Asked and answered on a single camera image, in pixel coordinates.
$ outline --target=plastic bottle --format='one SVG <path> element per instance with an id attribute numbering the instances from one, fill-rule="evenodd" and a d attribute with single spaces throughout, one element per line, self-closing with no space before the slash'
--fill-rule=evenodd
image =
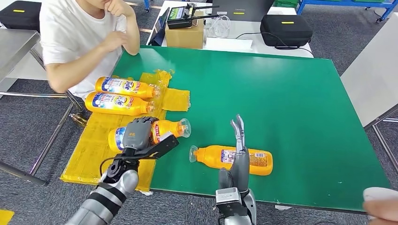
<path id="1" fill-rule="evenodd" d="M 109 132 L 108 143 L 112 150 L 123 150 L 123 135 L 126 127 L 119 127 Z M 175 137 L 189 137 L 191 135 L 191 125 L 187 119 L 182 119 L 178 122 L 171 122 L 168 120 L 159 120 L 152 124 L 151 138 L 153 143 L 159 143 L 161 136 L 167 132 L 171 132 Z"/>
<path id="2" fill-rule="evenodd" d="M 154 103 L 137 97 L 91 92 L 84 101 L 88 110 L 94 113 L 107 113 L 138 116 L 154 111 Z"/>
<path id="3" fill-rule="evenodd" d="M 154 98 L 161 93 L 156 85 L 110 77 L 100 77 L 95 83 L 95 90 L 139 98 Z"/>
<path id="4" fill-rule="evenodd" d="M 189 151 L 189 161 L 202 162 L 212 168 L 230 169 L 236 154 L 235 147 L 211 145 L 206 148 L 191 146 Z M 249 149 L 250 154 L 250 174 L 269 175 L 272 172 L 272 155 L 268 151 Z"/>

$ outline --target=black case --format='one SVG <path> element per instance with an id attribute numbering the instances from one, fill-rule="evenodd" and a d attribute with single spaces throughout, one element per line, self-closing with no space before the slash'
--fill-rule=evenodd
<path id="1" fill-rule="evenodd" d="M 40 2 L 15 1 L 0 11 L 0 22 L 9 29 L 40 32 Z"/>
<path id="2" fill-rule="evenodd" d="M 268 32 L 279 37 L 289 47 L 307 44 L 312 37 L 312 29 L 300 15 L 265 15 L 261 20 L 261 32 Z M 286 47 L 277 37 L 261 34 L 268 46 Z"/>

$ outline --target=green table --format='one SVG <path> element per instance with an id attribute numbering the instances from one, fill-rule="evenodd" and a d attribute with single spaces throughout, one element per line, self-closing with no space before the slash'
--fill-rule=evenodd
<path id="1" fill-rule="evenodd" d="M 235 146 L 230 120 L 245 122 L 248 148 L 270 151 L 274 170 L 250 176 L 257 201 L 363 211 L 362 191 L 389 182 L 331 60 L 142 46 L 114 74 L 139 79 L 175 71 L 169 87 L 190 90 L 192 135 L 156 163 L 151 189 L 214 195 L 218 170 L 190 163 L 191 145 Z"/>

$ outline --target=bottle cap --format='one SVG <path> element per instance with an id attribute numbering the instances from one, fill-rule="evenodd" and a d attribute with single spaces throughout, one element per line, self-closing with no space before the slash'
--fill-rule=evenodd
<path id="1" fill-rule="evenodd" d="M 155 110 L 155 102 L 150 101 L 145 104 L 145 110 L 142 113 L 153 113 Z"/>
<path id="2" fill-rule="evenodd" d="M 152 88 L 152 97 L 157 98 L 161 95 L 161 88 L 157 85 L 154 85 Z"/>
<path id="3" fill-rule="evenodd" d="M 191 146 L 191 149 L 189 150 L 189 161 L 191 163 L 196 162 L 196 160 L 197 160 L 197 158 L 196 158 L 197 150 L 198 150 L 198 147 L 196 147 L 195 145 Z"/>
<path id="4" fill-rule="evenodd" d="M 189 123 L 189 121 L 186 118 L 184 118 L 178 122 L 177 129 L 178 129 L 178 133 L 180 136 L 182 136 L 182 137 L 191 136 L 191 124 Z"/>

